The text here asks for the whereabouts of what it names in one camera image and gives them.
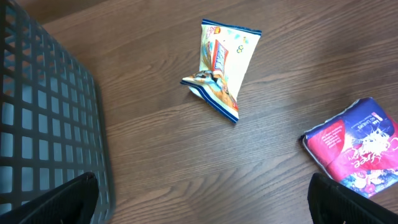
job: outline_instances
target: yellow snack wrapper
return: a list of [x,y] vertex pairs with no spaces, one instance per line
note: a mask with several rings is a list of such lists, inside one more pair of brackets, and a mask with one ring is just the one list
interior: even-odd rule
[[181,84],[236,123],[236,97],[261,30],[202,20],[199,71]]

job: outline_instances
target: wooden floor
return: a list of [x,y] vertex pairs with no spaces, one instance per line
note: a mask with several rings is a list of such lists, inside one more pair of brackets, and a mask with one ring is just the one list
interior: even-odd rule
[[[398,119],[398,2],[18,0],[102,89],[112,223],[311,223],[299,136],[373,96]],[[179,84],[203,18],[263,31],[236,125]],[[398,212],[398,185],[373,197]]]

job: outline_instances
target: trash bin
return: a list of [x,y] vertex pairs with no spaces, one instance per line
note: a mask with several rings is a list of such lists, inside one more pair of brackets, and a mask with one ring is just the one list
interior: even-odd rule
[[92,171],[91,222],[109,220],[115,196],[98,85],[14,1],[1,1],[0,17],[0,214]]

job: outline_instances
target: candy wrapper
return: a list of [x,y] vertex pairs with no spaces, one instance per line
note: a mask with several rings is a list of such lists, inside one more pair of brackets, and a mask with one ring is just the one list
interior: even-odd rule
[[200,72],[183,78],[181,84],[188,85],[194,94],[236,123],[236,97],[261,30],[207,19],[202,21],[201,28]]
[[398,125],[373,98],[305,132],[303,144],[325,172],[365,196],[398,181]]

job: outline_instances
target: wood grain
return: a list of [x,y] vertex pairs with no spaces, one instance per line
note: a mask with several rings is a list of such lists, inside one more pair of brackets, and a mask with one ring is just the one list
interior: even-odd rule
[[[299,136],[367,96],[398,119],[395,1],[19,2],[101,86],[113,223],[311,223]],[[179,84],[202,18],[263,30],[236,125]],[[398,212],[397,192],[373,200]]]

